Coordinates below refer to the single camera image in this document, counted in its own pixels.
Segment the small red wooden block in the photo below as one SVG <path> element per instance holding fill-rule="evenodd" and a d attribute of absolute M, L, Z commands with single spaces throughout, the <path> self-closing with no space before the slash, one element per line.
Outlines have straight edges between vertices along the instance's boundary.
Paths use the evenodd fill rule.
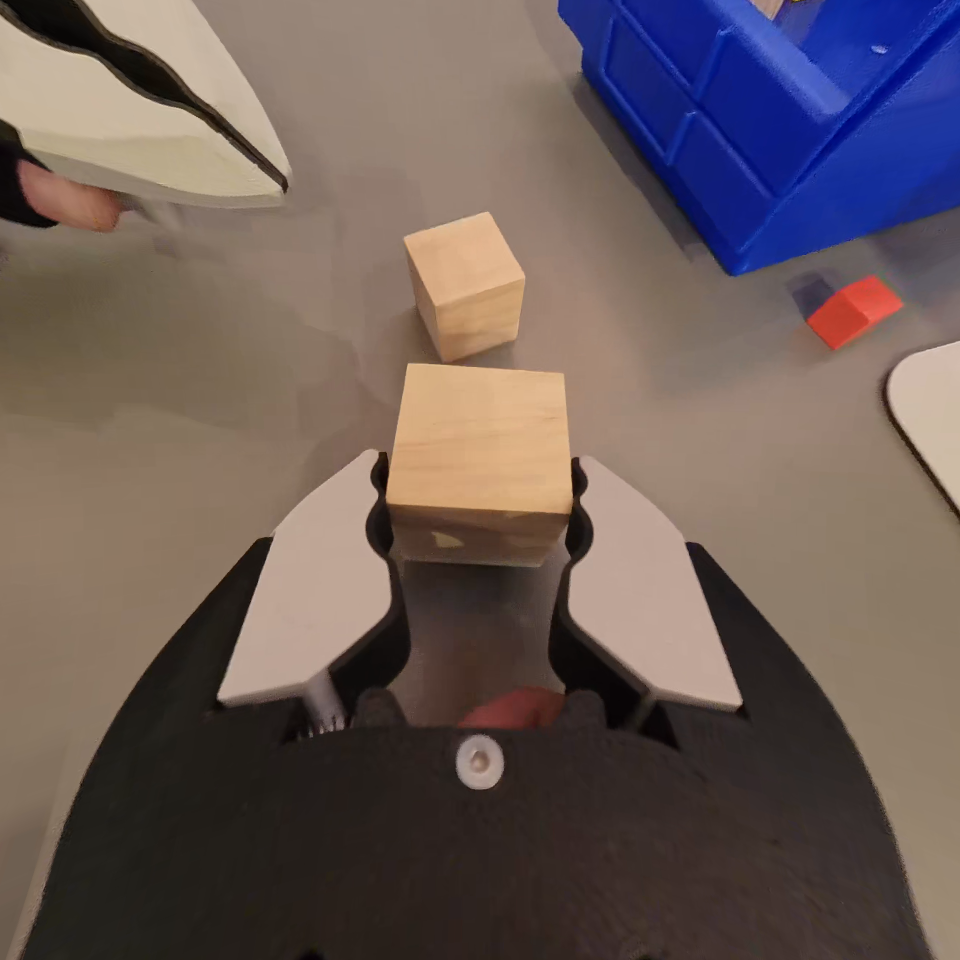
<path fill-rule="evenodd" d="M 900 295 L 878 275 L 851 282 L 829 295 L 806 319 L 807 327 L 836 352 L 904 308 Z"/>

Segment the person's right hand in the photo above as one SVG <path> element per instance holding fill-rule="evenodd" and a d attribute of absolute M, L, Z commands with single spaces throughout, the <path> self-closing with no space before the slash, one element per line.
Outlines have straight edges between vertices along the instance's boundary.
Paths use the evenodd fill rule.
<path fill-rule="evenodd" d="M 550 726 L 560 715 L 567 697 L 538 686 L 524 686 L 481 704 L 459 722 L 464 730 L 527 730 Z"/>

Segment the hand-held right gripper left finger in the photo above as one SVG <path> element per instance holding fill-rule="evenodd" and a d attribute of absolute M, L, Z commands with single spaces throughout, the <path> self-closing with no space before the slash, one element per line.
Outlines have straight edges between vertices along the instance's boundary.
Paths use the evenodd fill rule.
<path fill-rule="evenodd" d="M 368 449 L 311 491 L 274 529 L 218 702 L 298 699 L 315 732 L 346 730 L 359 701 L 401 674 L 411 633 L 386 486 Z"/>

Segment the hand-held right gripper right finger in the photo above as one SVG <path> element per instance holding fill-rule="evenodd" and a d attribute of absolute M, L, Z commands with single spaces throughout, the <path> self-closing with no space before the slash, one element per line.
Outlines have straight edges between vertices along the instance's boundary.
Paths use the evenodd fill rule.
<path fill-rule="evenodd" d="M 745 701 L 675 523 L 594 457 L 571 461 L 572 504 L 549 665 L 603 728 L 654 735 L 674 707 L 745 722 Z"/>

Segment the white rounded mat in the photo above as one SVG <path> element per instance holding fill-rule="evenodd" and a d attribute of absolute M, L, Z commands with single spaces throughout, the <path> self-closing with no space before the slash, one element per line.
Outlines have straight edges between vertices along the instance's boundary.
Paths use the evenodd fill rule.
<path fill-rule="evenodd" d="M 890 371 L 892 424 L 955 514 L 959 513 L 959 342 L 910 354 Z"/>

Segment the person's left hand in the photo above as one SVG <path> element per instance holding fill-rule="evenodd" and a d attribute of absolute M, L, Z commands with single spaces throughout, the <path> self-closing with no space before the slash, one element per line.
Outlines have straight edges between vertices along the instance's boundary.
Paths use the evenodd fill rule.
<path fill-rule="evenodd" d="M 65 225 L 94 233 L 116 229 L 125 211 L 113 192 L 50 171 L 1 123 L 1 220 L 34 229 Z"/>

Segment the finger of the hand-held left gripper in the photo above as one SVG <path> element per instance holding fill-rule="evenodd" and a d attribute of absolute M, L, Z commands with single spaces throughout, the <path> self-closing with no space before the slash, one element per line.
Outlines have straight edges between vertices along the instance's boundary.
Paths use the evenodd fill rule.
<path fill-rule="evenodd" d="M 191 1 L 86 2 L 102 27 L 155 54 L 270 162 L 288 189 L 289 160 L 246 76 Z"/>
<path fill-rule="evenodd" d="M 287 192 L 172 68 L 99 21 L 2 21 L 1 118 L 55 174 L 144 202 L 240 210 Z"/>

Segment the pale wooden cube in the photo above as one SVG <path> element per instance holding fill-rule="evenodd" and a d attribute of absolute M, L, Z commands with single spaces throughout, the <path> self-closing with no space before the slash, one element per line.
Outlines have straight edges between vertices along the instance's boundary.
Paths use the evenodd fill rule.
<path fill-rule="evenodd" d="M 441 363 L 518 339 L 525 273 L 491 212 L 408 234 L 403 247 L 415 306 Z"/>
<path fill-rule="evenodd" d="M 573 505 L 560 372 L 409 364 L 386 503 L 408 562 L 536 569 Z"/>

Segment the blue plastic storage bin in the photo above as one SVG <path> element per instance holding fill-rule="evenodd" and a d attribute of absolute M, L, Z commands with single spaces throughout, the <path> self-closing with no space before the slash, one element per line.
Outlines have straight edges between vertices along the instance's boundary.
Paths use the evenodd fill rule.
<path fill-rule="evenodd" d="M 565 1 L 558 15 L 733 276 L 958 207 L 958 2 Z"/>

